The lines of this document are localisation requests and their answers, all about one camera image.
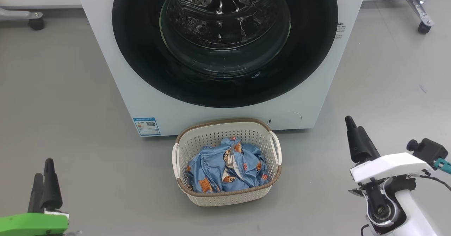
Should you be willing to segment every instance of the cartoon print fabric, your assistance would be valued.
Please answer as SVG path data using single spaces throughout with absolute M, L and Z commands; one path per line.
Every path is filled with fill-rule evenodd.
M 204 146 L 187 165 L 188 188 L 199 193 L 238 191 L 269 182 L 261 150 L 239 138 L 224 138 L 218 146 Z

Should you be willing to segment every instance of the cable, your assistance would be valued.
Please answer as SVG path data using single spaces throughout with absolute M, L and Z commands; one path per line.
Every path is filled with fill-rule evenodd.
M 360 230 L 360 235 L 361 236 L 364 236 L 364 229 L 367 228 L 367 227 L 369 227 L 369 225 L 362 226 L 362 229 Z
M 438 181 L 439 183 L 442 183 L 443 185 L 445 185 L 450 191 L 451 191 L 451 187 L 446 184 L 446 182 L 439 180 L 438 178 L 435 177 L 430 177 L 430 176 L 425 176 L 425 175 L 418 175 L 420 178 L 425 178 L 425 179 L 431 179 L 431 180 L 435 180 Z

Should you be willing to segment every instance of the laundry basket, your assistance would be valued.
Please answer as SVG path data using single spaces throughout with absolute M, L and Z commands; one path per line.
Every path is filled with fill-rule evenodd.
M 240 138 L 242 143 L 258 146 L 265 158 L 270 182 L 241 191 L 221 193 L 197 193 L 187 188 L 189 183 L 185 174 L 188 162 L 203 146 L 218 145 L 223 138 Z M 172 167 L 180 189 L 199 206 L 221 206 L 239 204 L 264 197 L 279 179 L 282 171 L 282 151 L 277 136 L 271 129 L 257 119 L 227 119 L 193 126 L 184 130 L 172 148 Z

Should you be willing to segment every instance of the metal stand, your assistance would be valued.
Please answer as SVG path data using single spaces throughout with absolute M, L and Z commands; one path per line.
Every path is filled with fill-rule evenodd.
M 28 19 L 30 27 L 34 30 L 41 30 L 44 28 L 44 20 L 42 19 L 41 12 L 5 10 L 0 8 L 0 21 L 21 19 Z
M 434 21 L 430 18 L 430 16 L 426 13 L 424 10 L 422 4 L 422 0 L 407 0 L 409 2 L 409 5 L 414 9 L 415 13 L 419 16 L 421 19 L 421 23 L 418 27 L 418 32 L 421 34 L 427 34 L 431 27 L 434 26 Z

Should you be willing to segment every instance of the brown basket rim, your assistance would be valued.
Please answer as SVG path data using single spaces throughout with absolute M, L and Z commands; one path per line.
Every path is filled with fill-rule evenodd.
M 198 125 L 194 125 L 192 127 L 186 128 L 185 130 L 183 130 L 179 136 L 177 136 L 177 139 L 175 140 L 176 143 L 180 142 L 180 139 L 182 138 L 182 136 L 184 136 L 188 131 L 193 130 L 193 129 L 197 129 L 197 128 L 201 128 L 201 127 L 207 127 L 210 125 L 218 125 L 218 124 L 224 124 L 224 123 L 238 123 L 238 122 L 254 122 L 254 123 L 258 123 L 260 125 L 262 125 L 268 132 L 272 131 L 271 128 L 264 122 L 262 122 L 259 119 L 254 119 L 254 118 L 235 118 L 235 119 L 222 119 L 222 120 L 216 120 L 214 122 L 207 122 L 207 123 L 203 123 L 203 124 L 198 124 Z
M 250 193 L 250 192 L 253 192 L 253 191 L 259 191 L 259 190 L 262 190 L 264 188 L 269 188 L 279 179 L 281 173 L 282 173 L 282 166 L 277 166 L 276 176 L 274 176 L 274 178 L 270 182 L 266 183 L 265 185 L 258 186 L 258 187 L 247 188 L 245 190 L 240 190 L 240 191 L 230 191 L 230 192 L 221 192 L 221 193 L 197 193 L 197 192 L 191 191 L 189 188 L 187 188 L 182 183 L 182 179 L 181 178 L 177 178 L 177 183 L 179 184 L 179 187 L 183 190 L 183 192 L 185 192 L 186 194 L 189 194 L 190 196 L 194 196 L 194 197 L 231 196 L 231 195 L 236 195 L 236 194 L 246 194 L 246 193 Z

